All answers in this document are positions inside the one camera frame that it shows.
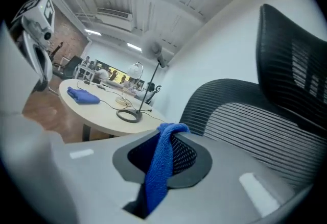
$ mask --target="wooden floor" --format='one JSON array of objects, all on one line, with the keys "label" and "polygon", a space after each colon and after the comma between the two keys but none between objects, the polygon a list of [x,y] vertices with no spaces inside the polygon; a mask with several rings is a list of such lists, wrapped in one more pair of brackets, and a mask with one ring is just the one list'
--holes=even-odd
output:
[{"label": "wooden floor", "polygon": [[[50,87],[58,91],[60,82],[61,79],[54,76]],[[82,141],[83,124],[68,114],[59,97],[48,90],[32,93],[24,107],[23,114],[40,123],[46,130],[61,134],[65,143]],[[109,135],[94,129],[91,130],[91,140],[104,138],[109,138]]]}]

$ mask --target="mesh chair backrest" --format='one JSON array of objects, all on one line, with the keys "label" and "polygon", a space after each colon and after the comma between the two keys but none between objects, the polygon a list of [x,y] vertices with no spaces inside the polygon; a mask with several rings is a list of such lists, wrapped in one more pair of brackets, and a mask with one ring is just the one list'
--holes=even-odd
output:
[{"label": "mesh chair backrest", "polygon": [[242,148],[300,190],[312,183],[327,139],[300,129],[286,114],[258,84],[222,79],[194,92],[180,122],[194,134]]},{"label": "mesh chair backrest", "polygon": [[259,84],[271,102],[327,128],[327,42],[265,4],[257,65]]},{"label": "mesh chair backrest", "polygon": [[83,59],[78,56],[73,56],[71,60],[65,65],[65,68],[63,69],[63,74],[66,77],[73,77],[74,70],[77,65],[82,63]]}]

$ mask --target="blue towel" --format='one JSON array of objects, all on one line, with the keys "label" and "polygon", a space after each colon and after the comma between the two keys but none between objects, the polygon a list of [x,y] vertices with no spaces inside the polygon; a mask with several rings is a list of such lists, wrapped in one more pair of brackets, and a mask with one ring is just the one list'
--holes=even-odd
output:
[{"label": "blue towel", "polygon": [[72,87],[68,87],[67,93],[72,97],[78,104],[98,104],[100,99],[93,94],[90,94],[85,90],[76,90]]},{"label": "blue towel", "polygon": [[145,176],[145,190],[148,213],[150,214],[167,195],[167,180],[173,174],[173,148],[170,136],[177,132],[190,132],[183,123],[162,123],[158,130],[160,136],[151,165]]}]

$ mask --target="ceiling light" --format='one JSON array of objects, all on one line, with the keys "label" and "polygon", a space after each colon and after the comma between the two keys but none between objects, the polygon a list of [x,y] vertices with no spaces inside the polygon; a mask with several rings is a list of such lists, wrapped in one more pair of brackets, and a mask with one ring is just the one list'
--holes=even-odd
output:
[{"label": "ceiling light", "polygon": [[100,35],[100,36],[101,36],[100,33],[95,32],[95,31],[92,31],[92,30],[85,29],[85,31],[88,32],[89,35],[90,35],[90,34],[96,34],[96,35]]},{"label": "ceiling light", "polygon": [[132,48],[134,48],[134,49],[136,49],[136,50],[142,52],[142,49],[141,49],[140,47],[137,47],[137,46],[135,46],[135,45],[133,45],[133,44],[127,43],[127,46],[132,47]]}]

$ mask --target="chair seat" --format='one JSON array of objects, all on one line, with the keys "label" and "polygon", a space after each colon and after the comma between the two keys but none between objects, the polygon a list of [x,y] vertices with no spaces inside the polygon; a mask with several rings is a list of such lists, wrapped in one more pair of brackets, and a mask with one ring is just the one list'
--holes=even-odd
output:
[{"label": "chair seat", "polygon": [[63,74],[63,72],[58,71],[58,70],[56,70],[56,69],[53,69],[53,70],[52,70],[52,74],[55,75],[55,76],[58,76],[60,79],[63,79],[63,80],[68,79],[68,77],[66,77],[66,76]]}]

